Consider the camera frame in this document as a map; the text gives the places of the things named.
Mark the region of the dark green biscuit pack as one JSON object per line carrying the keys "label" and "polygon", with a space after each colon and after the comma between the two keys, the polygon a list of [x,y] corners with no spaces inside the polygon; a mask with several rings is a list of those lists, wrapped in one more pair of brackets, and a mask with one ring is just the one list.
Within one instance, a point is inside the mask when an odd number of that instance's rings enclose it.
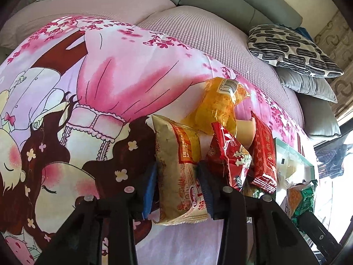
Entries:
{"label": "dark green biscuit pack", "polygon": [[293,224],[298,227],[299,226],[299,217],[305,212],[314,212],[315,208],[315,190],[318,185],[317,180],[311,180],[308,182],[304,188],[299,190],[300,197],[302,198],[297,205],[294,213],[291,217]]}

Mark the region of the red patterned flat pack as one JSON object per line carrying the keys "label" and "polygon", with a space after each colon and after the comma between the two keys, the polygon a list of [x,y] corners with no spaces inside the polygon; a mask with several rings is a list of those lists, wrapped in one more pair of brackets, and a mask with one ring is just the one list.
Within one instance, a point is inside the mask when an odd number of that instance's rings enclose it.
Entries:
{"label": "red patterned flat pack", "polygon": [[255,136],[250,146],[252,165],[249,170],[250,183],[273,194],[277,188],[275,144],[271,129],[253,112]]}

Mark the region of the clear bag white pastry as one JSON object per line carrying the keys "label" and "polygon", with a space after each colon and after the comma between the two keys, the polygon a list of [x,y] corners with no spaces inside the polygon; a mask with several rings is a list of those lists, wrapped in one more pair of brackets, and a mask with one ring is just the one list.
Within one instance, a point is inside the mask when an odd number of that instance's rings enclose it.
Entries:
{"label": "clear bag white pastry", "polygon": [[297,157],[288,150],[276,152],[276,169],[278,178],[278,188],[288,189],[297,181]]}

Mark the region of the beige brown snack pack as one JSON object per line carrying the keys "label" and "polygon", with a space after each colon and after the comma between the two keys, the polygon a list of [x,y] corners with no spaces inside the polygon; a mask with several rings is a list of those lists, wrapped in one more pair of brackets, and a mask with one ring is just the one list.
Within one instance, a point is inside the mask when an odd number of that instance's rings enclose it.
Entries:
{"label": "beige brown snack pack", "polygon": [[160,225],[200,223],[209,218],[196,169],[201,159],[197,131],[161,115],[156,133]]}

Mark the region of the red nice snack pack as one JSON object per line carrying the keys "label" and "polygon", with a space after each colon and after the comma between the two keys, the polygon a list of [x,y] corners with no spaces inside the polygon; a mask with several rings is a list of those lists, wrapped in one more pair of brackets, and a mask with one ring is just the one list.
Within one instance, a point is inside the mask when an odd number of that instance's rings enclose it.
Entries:
{"label": "red nice snack pack", "polygon": [[223,125],[213,122],[211,126],[214,135],[206,156],[209,171],[224,186],[242,191],[252,157]]}

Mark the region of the cream calligraphy snack pack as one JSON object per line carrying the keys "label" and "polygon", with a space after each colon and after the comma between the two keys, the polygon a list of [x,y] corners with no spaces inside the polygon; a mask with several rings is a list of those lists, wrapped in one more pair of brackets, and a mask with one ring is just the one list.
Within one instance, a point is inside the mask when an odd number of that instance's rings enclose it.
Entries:
{"label": "cream calligraphy snack pack", "polygon": [[281,203],[281,208],[289,218],[294,215],[294,212],[299,206],[300,202],[303,201],[301,191],[303,189],[309,188],[310,186],[310,182],[305,182],[294,185],[286,190],[286,195]]}

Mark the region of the clear green biscuit pack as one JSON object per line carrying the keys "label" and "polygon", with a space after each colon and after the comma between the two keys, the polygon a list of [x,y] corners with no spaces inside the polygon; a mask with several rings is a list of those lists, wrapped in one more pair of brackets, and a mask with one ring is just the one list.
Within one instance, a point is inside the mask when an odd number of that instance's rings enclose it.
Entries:
{"label": "clear green biscuit pack", "polygon": [[255,185],[250,184],[246,181],[242,188],[242,193],[244,196],[253,197],[256,199],[260,198],[261,190]]}

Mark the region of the teal white cardboard tray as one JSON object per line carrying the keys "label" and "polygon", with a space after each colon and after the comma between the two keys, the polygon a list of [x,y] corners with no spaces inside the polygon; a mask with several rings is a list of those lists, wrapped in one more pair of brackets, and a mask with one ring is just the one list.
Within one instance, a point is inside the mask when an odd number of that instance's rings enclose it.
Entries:
{"label": "teal white cardboard tray", "polygon": [[288,207],[288,190],[299,184],[318,180],[314,165],[294,148],[274,139],[276,153],[277,188],[276,202],[289,215],[293,210]]}

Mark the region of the jelly cup pink lid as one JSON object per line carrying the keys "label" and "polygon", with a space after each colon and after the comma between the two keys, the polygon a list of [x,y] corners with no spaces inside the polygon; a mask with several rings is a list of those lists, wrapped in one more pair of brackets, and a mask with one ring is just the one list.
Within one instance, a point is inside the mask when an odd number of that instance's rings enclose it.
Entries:
{"label": "jelly cup pink lid", "polygon": [[249,149],[255,137],[256,122],[252,117],[250,120],[236,120],[237,133],[236,139],[246,148]]}

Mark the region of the yellow orange snack pack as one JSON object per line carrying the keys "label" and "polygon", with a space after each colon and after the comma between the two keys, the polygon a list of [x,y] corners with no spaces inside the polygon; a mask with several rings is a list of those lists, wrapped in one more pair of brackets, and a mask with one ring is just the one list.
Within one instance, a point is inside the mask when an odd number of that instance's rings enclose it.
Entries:
{"label": "yellow orange snack pack", "polygon": [[219,122],[236,135],[235,106],[248,97],[246,88],[235,79],[209,79],[197,107],[182,122],[207,135],[213,134],[211,124]]}

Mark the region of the cartoon print pink cloth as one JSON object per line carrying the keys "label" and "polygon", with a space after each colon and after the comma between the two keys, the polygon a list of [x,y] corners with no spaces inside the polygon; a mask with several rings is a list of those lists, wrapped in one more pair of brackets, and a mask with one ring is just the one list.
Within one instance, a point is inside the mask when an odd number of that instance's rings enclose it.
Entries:
{"label": "cartoon print pink cloth", "polygon": [[79,197],[134,180],[152,156],[151,116],[182,121],[211,78],[247,90],[238,119],[255,113],[274,137],[312,154],[303,122],[274,85],[265,93],[273,67],[246,47],[235,60],[96,17],[62,17],[26,38],[1,63],[1,236],[19,262],[34,264]]}

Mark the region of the black white patterned pillow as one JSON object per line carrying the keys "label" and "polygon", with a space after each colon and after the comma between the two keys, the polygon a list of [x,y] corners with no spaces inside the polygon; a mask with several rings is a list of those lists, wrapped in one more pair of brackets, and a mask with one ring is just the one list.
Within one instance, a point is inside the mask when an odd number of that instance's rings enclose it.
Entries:
{"label": "black white patterned pillow", "polygon": [[302,75],[336,78],[344,74],[314,42],[285,26],[263,24],[252,27],[248,50],[269,65]]}

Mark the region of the pink textured sofa cover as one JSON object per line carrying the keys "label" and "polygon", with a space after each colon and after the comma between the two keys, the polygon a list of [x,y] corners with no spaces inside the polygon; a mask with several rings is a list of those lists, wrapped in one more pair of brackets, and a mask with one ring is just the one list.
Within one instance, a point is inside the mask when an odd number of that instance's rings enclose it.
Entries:
{"label": "pink textured sofa cover", "polygon": [[284,88],[271,65],[248,51],[247,35],[213,13],[170,0],[43,0],[21,9],[1,29],[1,47],[15,49],[49,22],[63,16],[88,15],[118,20],[177,38],[240,73],[304,126],[293,90]]}

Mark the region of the patterned beige curtain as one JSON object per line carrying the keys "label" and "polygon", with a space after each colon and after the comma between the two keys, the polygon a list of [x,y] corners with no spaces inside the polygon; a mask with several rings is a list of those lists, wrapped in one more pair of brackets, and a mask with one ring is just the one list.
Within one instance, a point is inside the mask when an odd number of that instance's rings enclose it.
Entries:
{"label": "patterned beige curtain", "polygon": [[338,100],[331,108],[342,120],[352,113],[352,29],[341,12],[333,16],[315,42],[344,71],[344,75],[329,82]]}

